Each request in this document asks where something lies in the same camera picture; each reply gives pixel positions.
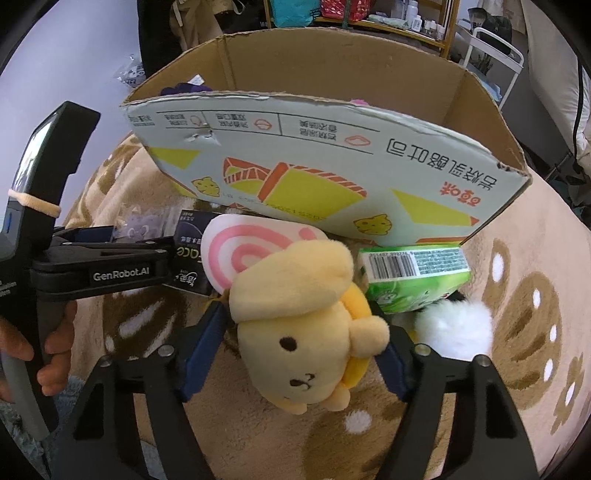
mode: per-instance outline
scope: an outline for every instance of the white rack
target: white rack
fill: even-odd
[[[465,18],[462,18],[460,20],[460,22],[467,22],[468,24],[470,24],[470,21],[466,20]],[[458,25],[458,33],[462,36],[462,38],[465,40],[465,42],[467,42],[469,45],[468,52],[466,53],[466,58],[464,59],[464,62],[462,64],[462,66],[464,68],[467,68],[468,62],[470,61],[470,55],[472,55],[472,50],[475,48],[483,53],[490,55],[495,60],[500,61],[503,65],[505,65],[506,67],[509,67],[511,70],[513,70],[513,72],[515,72],[515,74],[513,75],[513,78],[511,79],[509,86],[507,87],[507,91],[504,93],[503,98],[499,104],[499,110],[502,109],[503,105],[505,104],[505,101],[507,100],[507,97],[509,96],[509,94],[511,93],[511,90],[513,89],[513,87],[515,85],[515,82],[517,81],[517,77],[521,73],[521,70],[523,70],[523,65],[524,65],[523,54],[519,50],[517,50],[513,45],[511,45],[509,42],[503,40],[498,35],[495,35],[493,32],[485,30],[482,27],[476,27],[472,32],[470,32],[464,26]],[[497,50],[492,45],[489,45],[485,41],[481,40],[479,38],[479,35],[487,35],[488,37],[492,37],[495,40],[502,43],[503,45],[505,45],[506,47],[510,48],[511,54],[513,54],[517,58],[517,61],[515,61],[509,55],[505,55],[503,52]]]

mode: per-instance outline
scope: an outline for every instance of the pink swirl plush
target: pink swirl plush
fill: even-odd
[[[209,283],[219,293],[267,255],[301,240],[326,239],[322,230],[302,223],[231,213],[215,217],[203,232],[201,258]]]

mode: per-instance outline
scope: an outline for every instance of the bottle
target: bottle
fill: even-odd
[[[414,17],[413,24],[411,25],[410,29],[413,32],[420,33],[422,26],[423,26],[423,20],[421,20],[420,15],[417,15],[416,17]]]
[[[404,19],[404,0],[394,0],[394,6],[390,13],[390,18]]]
[[[423,21],[423,28],[421,29],[421,33],[428,37],[431,36],[431,20]]]
[[[445,38],[445,27],[443,25],[437,25],[437,36],[438,41],[442,41]]]
[[[406,20],[409,27],[413,26],[413,21],[418,15],[418,2],[417,0],[409,0],[407,5],[407,12],[404,19]]]
[[[427,35],[429,35],[429,37],[435,39],[435,37],[437,36],[437,23],[435,22],[435,20],[431,20],[428,23],[428,27],[427,27]]]

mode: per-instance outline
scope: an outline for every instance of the plush toy ear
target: plush toy ear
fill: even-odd
[[[230,313],[239,323],[314,312],[337,302],[352,280],[353,258],[342,243],[296,242],[236,276]]]

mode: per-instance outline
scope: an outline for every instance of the cardboard box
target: cardboard box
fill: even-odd
[[[158,97],[196,74],[215,91]],[[342,30],[219,37],[122,109],[183,193],[377,245],[463,241],[531,181],[472,74]]]

